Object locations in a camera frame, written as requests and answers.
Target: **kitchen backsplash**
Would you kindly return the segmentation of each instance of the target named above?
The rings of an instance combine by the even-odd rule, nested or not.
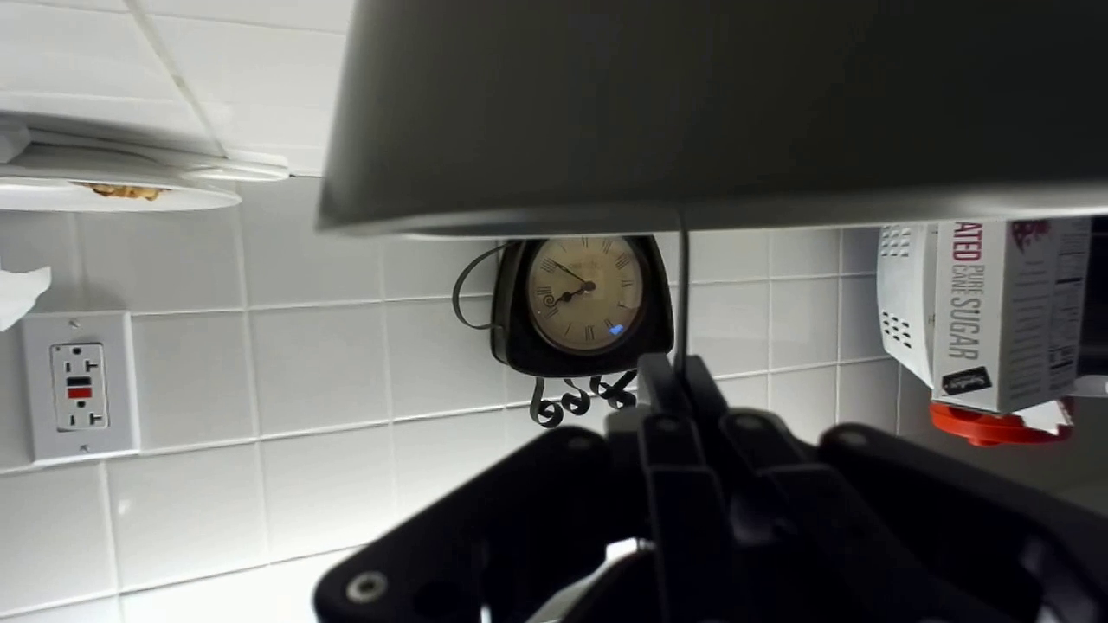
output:
[[[319,237],[316,192],[0,214],[0,267],[57,269],[39,313],[134,314],[141,418],[137,458],[36,469],[21,333],[0,336],[3,623],[308,623],[321,569],[539,434],[530,382],[451,313],[489,242]],[[922,396],[881,353],[873,261],[873,228],[704,231],[691,350],[735,406],[806,440],[898,431]],[[489,298],[491,267],[466,314]]]

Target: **range hood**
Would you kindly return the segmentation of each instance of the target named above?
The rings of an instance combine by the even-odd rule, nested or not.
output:
[[[1105,0],[372,0],[321,224],[1108,212]]]

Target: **wall outlet cover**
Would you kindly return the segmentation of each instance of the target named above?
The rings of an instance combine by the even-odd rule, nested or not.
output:
[[[130,314],[24,320],[36,463],[137,450]]]

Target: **black clock frame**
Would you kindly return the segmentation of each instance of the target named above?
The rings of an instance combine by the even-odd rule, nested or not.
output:
[[[654,237],[628,237],[628,247],[636,252],[644,269],[644,306],[634,325],[598,353],[563,353],[554,350],[530,320],[527,308],[527,276],[530,263],[548,240],[516,240],[504,242],[494,298],[491,298],[491,356],[504,368],[533,379],[586,379],[586,375],[620,375],[636,368],[644,353],[672,350],[672,306],[666,263]]]

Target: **clock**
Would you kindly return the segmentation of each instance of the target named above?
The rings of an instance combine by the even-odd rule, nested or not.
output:
[[[491,303],[491,353],[518,375],[629,370],[672,350],[667,282],[650,237],[508,242]]]

